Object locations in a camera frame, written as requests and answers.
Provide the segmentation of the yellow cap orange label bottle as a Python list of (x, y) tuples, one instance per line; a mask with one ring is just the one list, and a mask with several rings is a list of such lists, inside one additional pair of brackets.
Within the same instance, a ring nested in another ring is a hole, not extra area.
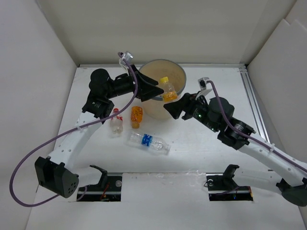
[(173, 84), (170, 83), (168, 77), (161, 78), (160, 83), (164, 90), (164, 93), (162, 94), (162, 99), (164, 102), (168, 103), (178, 98), (177, 92)]

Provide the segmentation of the small red cap bottle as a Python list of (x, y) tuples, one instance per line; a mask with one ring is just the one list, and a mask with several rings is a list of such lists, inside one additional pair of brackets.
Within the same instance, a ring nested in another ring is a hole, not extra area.
[(115, 117), (111, 118), (110, 120), (110, 127), (112, 136), (117, 137), (120, 136), (123, 132), (123, 117), (119, 113), (118, 108), (113, 109), (113, 114), (117, 114)]

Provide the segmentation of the clear bottle blue label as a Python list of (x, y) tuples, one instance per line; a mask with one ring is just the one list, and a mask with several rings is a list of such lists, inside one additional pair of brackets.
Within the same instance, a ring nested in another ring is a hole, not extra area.
[(128, 145), (152, 155), (167, 155), (171, 149), (171, 146), (162, 138), (136, 131), (131, 131)]

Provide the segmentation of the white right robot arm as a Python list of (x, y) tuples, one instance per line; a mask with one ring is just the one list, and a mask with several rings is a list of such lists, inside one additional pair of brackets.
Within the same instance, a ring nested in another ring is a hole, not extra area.
[(223, 97), (211, 98), (186, 93), (176, 102), (167, 103), (164, 109), (174, 118), (196, 119), (218, 134), (223, 144), (245, 153), (269, 168), (254, 172), (230, 164), (218, 177), (218, 185), (226, 191), (240, 186), (251, 186), (280, 194), (288, 202), (299, 207), (307, 205), (306, 164), (292, 161), (290, 156), (275, 148), (259, 136), (246, 123), (234, 118), (235, 108)]

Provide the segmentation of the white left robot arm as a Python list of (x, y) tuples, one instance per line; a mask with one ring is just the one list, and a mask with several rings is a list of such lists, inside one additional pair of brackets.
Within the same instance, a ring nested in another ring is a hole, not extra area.
[(115, 79), (111, 79), (105, 69), (92, 72), (90, 92), (73, 132), (67, 134), (46, 158), (39, 157), (35, 161), (40, 186), (64, 198), (72, 196), (80, 182), (80, 176), (72, 172), (74, 161), (91, 135), (113, 112), (111, 99), (135, 92), (136, 97), (144, 102), (163, 93), (158, 87), (158, 81), (140, 73), (134, 65), (131, 68)]

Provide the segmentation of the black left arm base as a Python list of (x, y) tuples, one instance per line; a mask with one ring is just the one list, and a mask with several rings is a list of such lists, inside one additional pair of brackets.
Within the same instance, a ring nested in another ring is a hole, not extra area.
[(108, 173), (96, 165), (78, 171), (77, 202), (120, 202), (122, 174)]

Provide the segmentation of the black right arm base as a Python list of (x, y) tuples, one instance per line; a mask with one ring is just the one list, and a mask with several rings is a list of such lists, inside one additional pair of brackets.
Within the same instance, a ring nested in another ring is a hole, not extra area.
[(206, 173), (204, 187), (208, 189), (209, 201), (253, 201), (249, 186), (238, 186), (233, 177), (238, 165), (230, 164), (224, 172)]

